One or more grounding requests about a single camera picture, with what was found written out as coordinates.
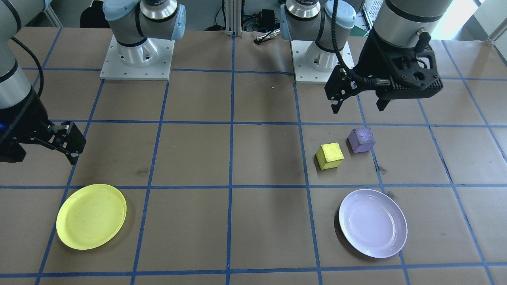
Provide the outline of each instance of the foam block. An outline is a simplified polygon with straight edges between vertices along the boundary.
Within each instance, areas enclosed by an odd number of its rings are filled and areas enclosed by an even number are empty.
[[[321,170],[338,167],[345,160],[337,142],[321,145],[315,155]]]
[[[350,147],[355,153],[369,152],[377,142],[370,128],[356,128],[348,137]]]

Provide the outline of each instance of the metal mounting plate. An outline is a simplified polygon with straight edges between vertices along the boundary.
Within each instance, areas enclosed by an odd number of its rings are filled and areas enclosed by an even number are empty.
[[[149,66],[130,67],[125,65],[118,53],[115,36],[111,39],[100,78],[106,80],[168,80],[171,70],[174,41],[152,39],[159,49],[158,61]]]
[[[328,82],[331,72],[325,73],[313,69],[305,62],[305,53],[312,41],[291,41],[292,60],[294,64],[296,83],[325,84]],[[349,68],[354,67],[354,61],[350,54],[348,42],[343,47],[342,57]]]

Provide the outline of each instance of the grid square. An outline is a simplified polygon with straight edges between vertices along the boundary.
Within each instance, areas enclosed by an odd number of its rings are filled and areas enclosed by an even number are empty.
[[[292,76],[235,74],[234,78],[234,121],[298,121]]]
[[[35,278],[2,278],[0,284],[2,285],[33,285]]]
[[[451,188],[388,188],[409,225],[406,264],[481,262]]]
[[[294,72],[291,44],[276,37],[260,45],[254,44],[260,32],[242,32],[236,43],[236,70],[260,72]]]
[[[444,88],[435,96],[421,99],[430,124],[484,125],[463,81],[443,80]]]
[[[69,190],[67,197],[75,191],[77,190]],[[120,191],[125,197],[128,210],[125,222],[117,235],[104,245],[91,250],[78,251],[65,245],[56,234],[44,267],[45,273],[132,270],[146,189],[121,189]]]
[[[62,195],[63,189],[0,189],[0,273],[39,271]]]
[[[377,95],[374,91],[365,91],[359,95],[361,106],[368,123],[389,124],[425,124],[417,100],[391,100],[384,111],[377,107]]]
[[[333,285],[337,280],[353,285],[406,285],[402,270],[361,270],[323,272],[322,284]]]
[[[45,67],[100,69],[112,36],[111,29],[62,29]]]
[[[358,123],[363,119],[355,98],[345,100],[338,114],[333,114],[322,84],[298,84],[298,102],[301,122]]]
[[[440,77],[459,78],[459,73],[456,70],[454,64],[452,63],[449,54],[445,50],[442,41],[431,40],[429,44],[431,45],[431,48],[433,48],[433,51],[435,52],[435,58],[437,60],[437,68]]]
[[[489,284],[484,267],[409,269],[410,284],[477,285]]]
[[[231,70],[232,38],[223,31],[185,31],[174,43],[171,68]]]
[[[21,146],[26,151],[23,162],[0,163],[3,185],[67,185],[72,165],[65,155],[39,145]]]
[[[507,128],[492,128],[491,130],[502,148],[503,153],[507,153]]]
[[[223,285],[225,275],[173,275],[173,276],[137,276],[135,284],[191,284],[191,285]]]
[[[39,62],[44,64],[49,50],[55,41],[58,29],[46,27],[24,27],[15,37],[26,45],[37,57]],[[17,43],[9,41],[9,48],[16,56],[20,67],[37,67],[32,57],[23,50]]]
[[[234,189],[231,268],[315,267],[306,189]]]
[[[44,71],[41,101],[48,116],[58,120],[88,120],[100,85],[98,74],[90,71]]]
[[[172,71],[164,120],[230,121],[231,74]]]
[[[158,121],[166,84],[165,81],[106,80],[93,119]]]
[[[506,266],[490,266],[489,272],[495,284],[507,284],[507,267]]]
[[[233,184],[304,184],[297,126],[235,125]]]
[[[164,124],[153,185],[228,185],[230,125]]]
[[[41,278],[40,285],[129,285],[130,276]]]
[[[152,189],[138,270],[224,270],[227,209],[227,189]]]
[[[486,262],[507,262],[507,188],[458,188]]]
[[[456,184],[507,184],[507,163],[487,128],[432,128]]]
[[[370,258],[343,235],[337,214],[345,197],[357,188],[312,188],[312,209],[321,267],[401,265],[399,255]]]
[[[449,183],[426,127],[372,126],[371,129],[377,140],[375,154],[383,183]]]
[[[317,272],[251,273],[231,275],[231,285],[308,285],[317,283]]]
[[[351,130],[357,127],[361,126],[303,126],[305,157],[310,184],[351,185],[379,183],[371,152],[355,154],[347,143],[347,137]],[[345,161],[338,168],[320,170],[315,153],[320,145],[329,143],[340,144]]]
[[[507,67],[494,47],[483,41],[444,41],[465,78],[507,78]]]
[[[92,123],[72,185],[148,184],[158,124]]]
[[[507,125],[507,81],[471,81],[466,84],[490,125]]]

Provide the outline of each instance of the yellow plate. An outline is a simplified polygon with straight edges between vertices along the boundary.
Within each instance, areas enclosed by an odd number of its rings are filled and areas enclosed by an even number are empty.
[[[56,218],[56,232],[69,247],[89,250],[112,239],[126,215],[127,203],[118,189],[93,184],[77,190],[65,201]]]

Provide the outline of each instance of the purple cube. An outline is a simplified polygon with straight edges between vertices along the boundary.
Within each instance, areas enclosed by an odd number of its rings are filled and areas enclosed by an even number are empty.
[[[376,143],[370,128],[353,129],[350,132],[348,141],[354,153],[369,152]]]

